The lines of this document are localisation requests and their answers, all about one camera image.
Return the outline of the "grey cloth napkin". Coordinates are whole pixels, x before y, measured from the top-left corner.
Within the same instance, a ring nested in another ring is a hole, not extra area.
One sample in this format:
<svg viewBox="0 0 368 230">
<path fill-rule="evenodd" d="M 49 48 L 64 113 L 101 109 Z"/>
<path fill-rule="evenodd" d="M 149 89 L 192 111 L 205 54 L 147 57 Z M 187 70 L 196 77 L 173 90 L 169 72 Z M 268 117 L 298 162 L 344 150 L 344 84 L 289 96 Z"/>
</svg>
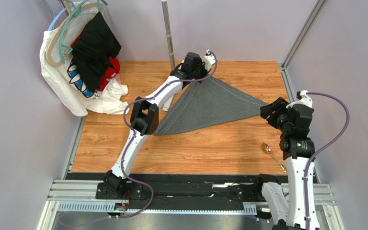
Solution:
<svg viewBox="0 0 368 230">
<path fill-rule="evenodd" d="M 190 83 L 160 121 L 156 136 L 175 135 L 260 115 L 266 103 L 210 77 Z"/>
</svg>

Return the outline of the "iridescent metal spoon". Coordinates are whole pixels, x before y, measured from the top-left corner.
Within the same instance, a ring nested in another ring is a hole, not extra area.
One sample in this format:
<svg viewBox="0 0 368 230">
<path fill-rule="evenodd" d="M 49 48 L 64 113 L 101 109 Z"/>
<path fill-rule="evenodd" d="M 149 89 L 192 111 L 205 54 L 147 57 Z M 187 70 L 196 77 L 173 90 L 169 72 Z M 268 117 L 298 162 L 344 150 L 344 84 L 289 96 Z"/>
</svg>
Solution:
<svg viewBox="0 0 368 230">
<path fill-rule="evenodd" d="M 266 143 L 262 143 L 261 146 L 262 146 L 263 152 L 270 155 L 277 162 L 277 164 L 281 167 L 281 169 L 286 173 L 287 172 L 286 166 L 272 153 L 271 147 L 267 145 Z"/>
</svg>

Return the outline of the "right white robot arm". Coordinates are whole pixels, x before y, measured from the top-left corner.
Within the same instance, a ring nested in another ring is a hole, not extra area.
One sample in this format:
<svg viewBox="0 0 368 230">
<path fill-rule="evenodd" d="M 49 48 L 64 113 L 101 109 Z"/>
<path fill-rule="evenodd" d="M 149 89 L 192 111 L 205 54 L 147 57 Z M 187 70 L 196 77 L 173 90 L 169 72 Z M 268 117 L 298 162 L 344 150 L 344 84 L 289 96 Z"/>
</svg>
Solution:
<svg viewBox="0 0 368 230">
<path fill-rule="evenodd" d="M 282 97 L 260 108 L 261 117 L 281 131 L 279 147 L 287 167 L 288 197 L 281 183 L 264 175 L 261 195 L 269 205 L 274 230 L 319 230 L 313 193 L 315 146 L 308 137 L 314 109 L 309 99 L 288 103 Z"/>
</svg>

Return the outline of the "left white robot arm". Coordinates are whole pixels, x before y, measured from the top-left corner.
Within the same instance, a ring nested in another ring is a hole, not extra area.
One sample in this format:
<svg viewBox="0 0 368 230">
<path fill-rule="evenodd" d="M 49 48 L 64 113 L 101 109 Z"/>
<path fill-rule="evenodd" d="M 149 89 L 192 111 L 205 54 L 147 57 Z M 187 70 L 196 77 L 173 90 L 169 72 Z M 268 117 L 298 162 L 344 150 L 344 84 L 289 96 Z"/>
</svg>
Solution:
<svg viewBox="0 0 368 230">
<path fill-rule="evenodd" d="M 98 196 L 120 198 L 126 193 L 126 182 L 138 152 L 158 128 L 160 109 L 190 82 L 207 78 L 214 64 L 215 58 L 210 51 L 204 57 L 189 52 L 156 91 L 128 104 L 131 117 L 125 124 L 129 128 L 129 136 L 118 160 L 106 173 L 103 182 L 98 184 Z"/>
</svg>

